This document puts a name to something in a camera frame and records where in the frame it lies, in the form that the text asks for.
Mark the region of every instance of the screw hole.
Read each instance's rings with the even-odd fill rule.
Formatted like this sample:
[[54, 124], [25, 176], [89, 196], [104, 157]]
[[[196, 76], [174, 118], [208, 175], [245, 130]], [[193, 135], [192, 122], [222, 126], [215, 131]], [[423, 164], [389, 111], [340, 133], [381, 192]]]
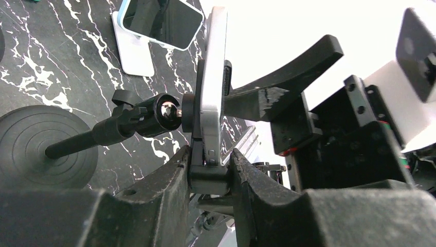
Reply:
[[352, 92], [356, 89], [356, 84], [350, 84], [348, 85], [348, 91]]
[[136, 190], [134, 189], [126, 189], [125, 191], [122, 192], [123, 196], [131, 196], [136, 194]]
[[358, 114], [363, 114], [364, 112], [365, 112], [365, 107], [360, 106], [360, 107], [357, 108], [357, 113]]

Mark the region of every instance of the circular weighted base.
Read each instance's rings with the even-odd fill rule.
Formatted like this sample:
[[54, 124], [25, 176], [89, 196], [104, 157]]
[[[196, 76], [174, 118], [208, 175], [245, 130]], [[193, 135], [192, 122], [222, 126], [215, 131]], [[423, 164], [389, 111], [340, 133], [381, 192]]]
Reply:
[[52, 160], [45, 149], [88, 131], [78, 116], [33, 105], [0, 118], [0, 188], [83, 188], [97, 167], [98, 148]]

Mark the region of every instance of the white phone stand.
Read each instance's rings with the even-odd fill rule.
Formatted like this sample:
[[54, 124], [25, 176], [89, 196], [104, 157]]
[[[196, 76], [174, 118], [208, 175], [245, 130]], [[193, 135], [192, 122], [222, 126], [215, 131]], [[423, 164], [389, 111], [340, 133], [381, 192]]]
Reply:
[[118, 11], [112, 13], [115, 37], [120, 54], [122, 70], [134, 76], [154, 76], [149, 40], [123, 30], [117, 22]]

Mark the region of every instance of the white phone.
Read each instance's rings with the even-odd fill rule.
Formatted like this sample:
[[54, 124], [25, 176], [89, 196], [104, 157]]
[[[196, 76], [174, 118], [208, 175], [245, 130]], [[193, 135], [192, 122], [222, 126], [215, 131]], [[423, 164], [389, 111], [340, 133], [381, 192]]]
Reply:
[[180, 0], [123, 0], [117, 23], [162, 47], [186, 50], [203, 20], [203, 13]]

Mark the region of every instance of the table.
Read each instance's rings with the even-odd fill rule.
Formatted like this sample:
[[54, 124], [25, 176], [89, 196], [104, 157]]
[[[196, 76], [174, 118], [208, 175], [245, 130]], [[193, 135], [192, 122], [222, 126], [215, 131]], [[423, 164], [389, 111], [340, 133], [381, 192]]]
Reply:
[[[187, 51], [151, 44], [153, 77], [121, 70], [111, 13], [121, 0], [0, 0], [6, 51], [0, 63], [0, 115], [34, 104], [55, 105], [90, 127], [108, 118], [115, 89], [146, 99], [168, 93], [181, 102], [195, 91], [196, 63], [204, 55], [204, 27]], [[188, 1], [201, 10], [198, 0]], [[245, 130], [245, 123], [224, 118], [222, 153]], [[181, 129], [156, 138], [139, 135], [99, 147], [99, 162], [88, 188], [115, 194], [163, 165], [190, 135]]]

